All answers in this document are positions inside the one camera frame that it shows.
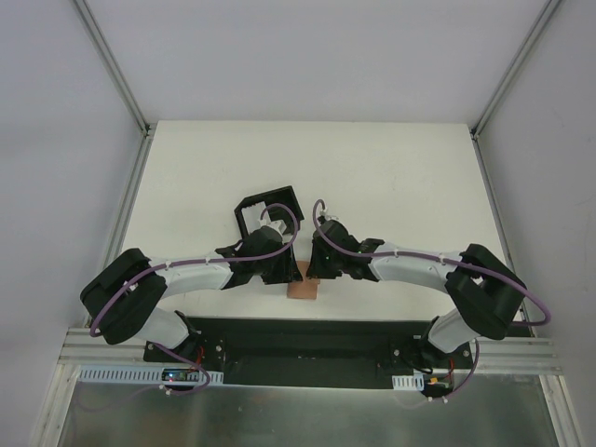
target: white table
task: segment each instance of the white table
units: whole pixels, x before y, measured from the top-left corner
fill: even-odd
[[[175,258],[230,245],[240,200],[289,184],[305,215],[298,259],[310,259],[320,197],[358,239],[431,251],[476,242],[504,259],[468,129],[451,124],[161,121],[124,249]],[[189,316],[379,320],[428,320],[454,307],[444,293],[398,282],[323,280],[316,301],[286,298],[286,289],[254,278],[160,306]]]

